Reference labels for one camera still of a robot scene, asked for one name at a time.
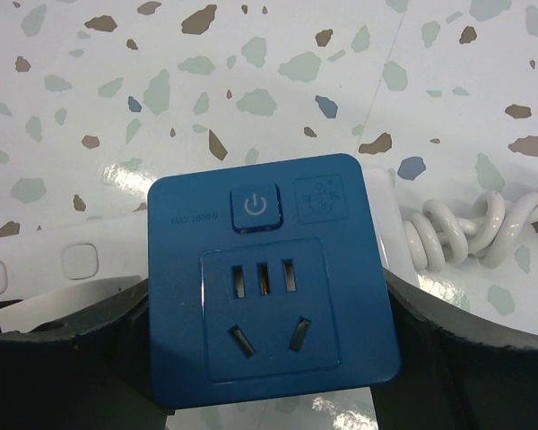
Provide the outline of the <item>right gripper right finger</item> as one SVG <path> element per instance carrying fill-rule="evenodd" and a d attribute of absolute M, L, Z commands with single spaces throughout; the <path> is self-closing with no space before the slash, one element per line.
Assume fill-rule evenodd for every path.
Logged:
<path fill-rule="evenodd" d="M 402 365 L 371 389 L 381 429 L 538 429 L 538 335 L 385 273 Z"/>

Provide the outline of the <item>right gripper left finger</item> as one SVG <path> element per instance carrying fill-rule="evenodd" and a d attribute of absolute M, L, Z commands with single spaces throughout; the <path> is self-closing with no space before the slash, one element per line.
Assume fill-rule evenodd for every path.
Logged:
<path fill-rule="evenodd" d="M 0 429 L 163 429 L 148 282 L 22 333 L 0 329 Z"/>

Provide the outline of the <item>white power strip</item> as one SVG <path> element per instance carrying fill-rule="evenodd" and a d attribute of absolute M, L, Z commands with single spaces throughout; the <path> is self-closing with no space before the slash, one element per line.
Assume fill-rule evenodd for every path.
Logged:
<path fill-rule="evenodd" d="M 418 285 L 392 178 L 362 169 L 383 266 Z M 0 237 L 0 302 L 23 300 L 92 280 L 148 276 L 147 213 Z"/>

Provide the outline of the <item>blue cube socket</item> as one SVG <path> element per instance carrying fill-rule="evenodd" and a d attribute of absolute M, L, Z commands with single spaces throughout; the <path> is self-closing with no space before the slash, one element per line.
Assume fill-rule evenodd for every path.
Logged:
<path fill-rule="evenodd" d="M 398 374 L 353 156 L 163 177 L 147 204 L 152 392 L 161 405 L 353 389 Z"/>

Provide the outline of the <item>white plug adapter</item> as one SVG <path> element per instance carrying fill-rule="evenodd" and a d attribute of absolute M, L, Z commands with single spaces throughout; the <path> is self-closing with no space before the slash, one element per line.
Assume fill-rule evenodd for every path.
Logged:
<path fill-rule="evenodd" d="M 9 305 L 0 309 L 0 333 L 28 333 L 44 323 L 95 305 L 141 281 L 142 277 L 138 275 L 96 279 Z"/>

